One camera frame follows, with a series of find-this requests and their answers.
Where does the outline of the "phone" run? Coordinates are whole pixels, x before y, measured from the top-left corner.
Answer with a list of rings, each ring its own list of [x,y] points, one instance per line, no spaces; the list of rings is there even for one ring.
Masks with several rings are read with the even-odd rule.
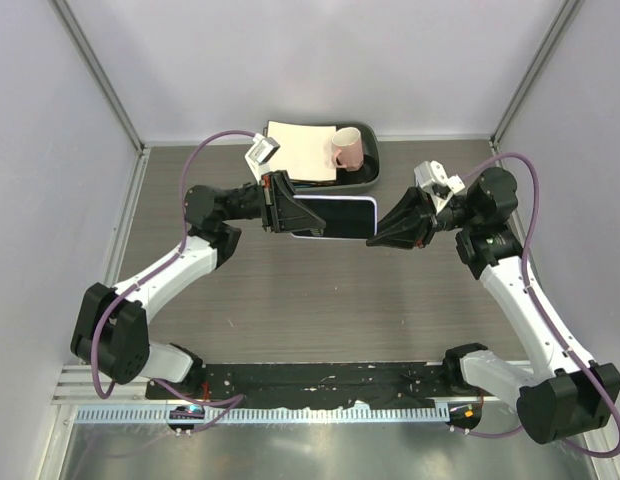
[[[326,222],[323,228],[293,232],[296,238],[368,240],[377,234],[378,205],[371,196],[296,195],[295,198]]]

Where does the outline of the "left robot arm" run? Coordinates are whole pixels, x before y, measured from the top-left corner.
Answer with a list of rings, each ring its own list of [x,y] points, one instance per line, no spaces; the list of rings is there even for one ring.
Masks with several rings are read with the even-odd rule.
[[[184,195],[184,235],[174,249],[127,280],[86,290],[70,348],[90,365],[99,397],[112,392],[101,376],[113,385],[138,377],[167,381],[183,399],[201,391],[200,359],[183,347],[150,341],[149,325],[183,290],[231,258],[241,237],[232,221],[259,219],[273,233],[323,228],[325,221],[294,195],[284,171],[235,189],[196,185]]]

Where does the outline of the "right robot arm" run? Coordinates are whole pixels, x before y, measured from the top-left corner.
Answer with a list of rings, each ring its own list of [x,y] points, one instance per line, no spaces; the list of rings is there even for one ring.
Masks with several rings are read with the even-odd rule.
[[[454,347],[443,359],[445,389],[497,397],[539,444],[605,427],[620,392],[620,372],[598,363],[574,338],[534,277],[509,227],[518,207],[514,176],[490,167],[465,185],[436,161],[420,164],[414,174],[414,186],[367,245],[423,248],[435,234],[455,231],[461,262],[505,313],[530,362],[517,367],[479,343]]]

